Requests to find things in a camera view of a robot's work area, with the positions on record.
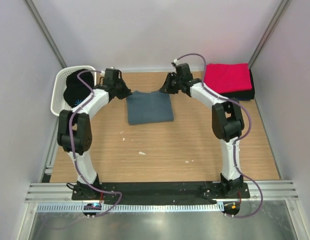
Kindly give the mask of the blue-grey t shirt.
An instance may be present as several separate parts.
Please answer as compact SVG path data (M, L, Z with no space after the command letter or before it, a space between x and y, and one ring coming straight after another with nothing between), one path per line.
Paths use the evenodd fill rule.
M173 122L170 95L159 91L134 91L126 98L129 125Z

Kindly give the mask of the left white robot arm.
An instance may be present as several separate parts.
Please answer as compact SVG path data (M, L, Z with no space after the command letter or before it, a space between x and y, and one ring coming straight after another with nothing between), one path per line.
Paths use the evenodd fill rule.
M90 200L105 193L90 156L93 141L91 119L113 98L122 100L132 95L119 69L101 71L100 84L91 79L95 72L83 68L70 75L72 81L66 84L65 92L71 98L72 109L60 111L57 134L58 145L69 154L78 175L74 189L82 191Z

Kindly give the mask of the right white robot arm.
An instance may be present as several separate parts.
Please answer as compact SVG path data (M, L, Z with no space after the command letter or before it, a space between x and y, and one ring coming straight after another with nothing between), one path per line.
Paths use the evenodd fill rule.
M231 198L243 187L243 175L238 163L239 139L244 129L240 106L234 100L209 89L199 78L194 78L187 63L173 62L172 65L175 71L167 74L160 92L183 92L211 109L212 130L220 140L222 152L220 192L224 197Z

